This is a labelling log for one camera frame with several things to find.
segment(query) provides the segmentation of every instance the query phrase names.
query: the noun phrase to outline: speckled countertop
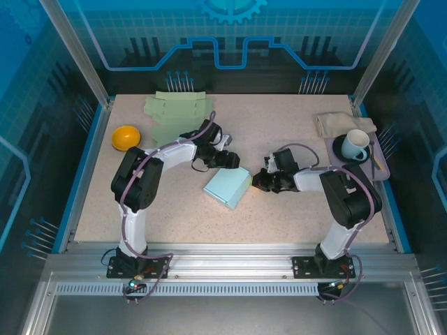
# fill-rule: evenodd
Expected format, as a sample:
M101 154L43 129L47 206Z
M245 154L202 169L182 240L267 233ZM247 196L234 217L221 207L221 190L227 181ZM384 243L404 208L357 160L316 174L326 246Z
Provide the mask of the speckled countertop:
M87 193L76 241L119 241L120 219L110 191L124 153L112 148L114 129L136 126L142 134L140 147L152 147L154 122L143 113L144 95L118 95ZM324 140L316 133L314 118L324 112L351 113L347 96L216 95L216 123L233 136L229 146L252 175L263 167L263 157L289 142L307 144L318 153L321 166L329 158ZM292 148L301 168L314 162L304 149ZM148 242L173 243L318 243L332 223L323 193L264 193L251 187L236 210L218 203L203 191L216 170L198 173L185 163L161 178L157 197L146 222ZM386 243L380 214L358 235L356 242Z

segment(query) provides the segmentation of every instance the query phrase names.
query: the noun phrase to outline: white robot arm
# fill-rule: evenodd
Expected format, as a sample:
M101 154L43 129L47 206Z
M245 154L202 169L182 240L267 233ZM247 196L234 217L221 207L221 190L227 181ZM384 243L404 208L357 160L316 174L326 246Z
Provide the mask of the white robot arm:
M146 212L148 206L154 201L159 187L161 175L170 168L184 162L194 162L201 159L208 168L238 168L240 159L237 154L224 150L231 141L229 134L223 134L222 129L215 123L198 139L188 140L193 134L205 129L210 121L205 120L198 131L192 131L180 135L178 145L160 150L146 163L142 174L133 182L126 194L124 206L126 207L126 242L138 254L144 254L147 249L145 239ZM141 150L137 147L130 148L119 166L112 181L112 191L115 200L119 203L124 189L128 186L135 169L140 162L150 153L158 149ZM124 212L119 206L121 217ZM132 258L138 256L129 250L123 237L117 249L117 257L122 257L125 262L135 263Z
M325 239L317 246L313 263L319 276L332 276L330 269L339 271L340 262L346 260L349 244L356 236L358 228L369 217L371 203L365 190L344 172L328 167L300 170L290 149L276 151L264 160L266 168L253 177L252 185L256 188L273 193L325 193L334 221ZM380 211L382 203L379 194L361 168L358 165L345 165L343 168L366 187L373 200L374 213ZM309 260L307 263L308 267L312 267Z

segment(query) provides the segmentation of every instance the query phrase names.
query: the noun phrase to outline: beige cloth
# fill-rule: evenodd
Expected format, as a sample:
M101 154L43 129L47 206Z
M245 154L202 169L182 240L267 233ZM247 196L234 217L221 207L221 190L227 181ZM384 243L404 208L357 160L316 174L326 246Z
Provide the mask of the beige cloth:
M353 129L373 133L377 127L369 117L352 117L343 112L331 112L316 116L316 130L319 137L334 138L347 134Z

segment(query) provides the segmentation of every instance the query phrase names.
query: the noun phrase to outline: mug handle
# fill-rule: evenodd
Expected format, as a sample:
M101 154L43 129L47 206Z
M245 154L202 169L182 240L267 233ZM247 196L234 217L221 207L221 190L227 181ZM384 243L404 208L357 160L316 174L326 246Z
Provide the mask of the mug handle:
M358 156L357 155L356 157L353 157L352 159L355 161L364 161L368 157L368 153L364 149L362 149L360 152L362 153L362 158L357 158L357 156Z

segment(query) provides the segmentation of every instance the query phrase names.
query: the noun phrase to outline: light blue box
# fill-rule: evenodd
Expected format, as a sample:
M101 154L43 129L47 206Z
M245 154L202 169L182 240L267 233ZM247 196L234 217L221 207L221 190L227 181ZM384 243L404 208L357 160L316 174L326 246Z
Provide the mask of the light blue box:
M251 175L244 168L220 169L203 190L228 208L235 209L250 185Z

